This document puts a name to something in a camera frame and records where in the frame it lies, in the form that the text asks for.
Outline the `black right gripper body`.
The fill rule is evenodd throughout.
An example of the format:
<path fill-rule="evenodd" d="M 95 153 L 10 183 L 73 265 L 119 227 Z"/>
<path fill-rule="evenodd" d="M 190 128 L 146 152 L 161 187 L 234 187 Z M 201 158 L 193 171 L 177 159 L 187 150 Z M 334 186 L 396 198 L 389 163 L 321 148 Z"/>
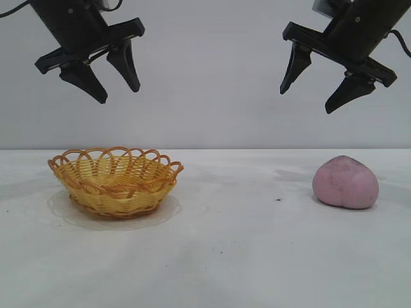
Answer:
<path fill-rule="evenodd" d="M 283 39 L 299 42 L 349 74 L 391 86 L 394 71 L 370 54 L 410 8 L 410 1 L 330 1 L 333 16 L 323 32 L 289 22 Z"/>

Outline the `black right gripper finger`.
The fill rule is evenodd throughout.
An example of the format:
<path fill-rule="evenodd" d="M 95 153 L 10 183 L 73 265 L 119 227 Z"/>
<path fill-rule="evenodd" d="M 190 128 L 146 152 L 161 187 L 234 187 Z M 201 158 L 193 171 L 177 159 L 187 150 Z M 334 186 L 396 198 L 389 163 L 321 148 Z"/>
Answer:
<path fill-rule="evenodd" d="M 325 104 L 327 114 L 330 114 L 345 104 L 375 90 L 375 80 L 359 76 L 346 76 L 336 91 Z"/>
<path fill-rule="evenodd" d="M 311 65 L 311 52 L 310 48 L 299 42 L 293 42 L 288 67 L 280 85 L 280 94 L 284 94 L 300 74 Z"/>

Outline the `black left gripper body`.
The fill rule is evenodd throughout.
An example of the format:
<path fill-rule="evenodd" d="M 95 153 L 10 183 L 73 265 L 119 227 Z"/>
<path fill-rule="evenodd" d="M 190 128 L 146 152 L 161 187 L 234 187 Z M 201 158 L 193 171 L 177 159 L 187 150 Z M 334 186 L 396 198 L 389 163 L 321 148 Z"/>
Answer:
<path fill-rule="evenodd" d="M 109 26 L 92 1 L 32 1 L 31 7 L 60 44 L 35 62 L 42 74 L 71 62 L 86 61 L 145 32 L 138 17 Z"/>

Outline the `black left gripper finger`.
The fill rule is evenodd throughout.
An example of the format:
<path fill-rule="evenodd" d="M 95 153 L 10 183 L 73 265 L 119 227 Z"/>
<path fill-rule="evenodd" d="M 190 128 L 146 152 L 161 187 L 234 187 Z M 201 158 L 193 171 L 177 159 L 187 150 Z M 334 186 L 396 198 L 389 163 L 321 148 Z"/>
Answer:
<path fill-rule="evenodd" d="M 107 61 L 118 71 L 132 92 L 139 91 L 141 84 L 134 65 L 130 39 L 123 40 L 111 48 Z"/>
<path fill-rule="evenodd" d="M 89 65 L 83 62 L 73 62 L 62 66 L 60 78 L 63 81 L 78 87 L 93 97 L 98 103 L 106 103 L 107 91 L 103 88 Z"/>

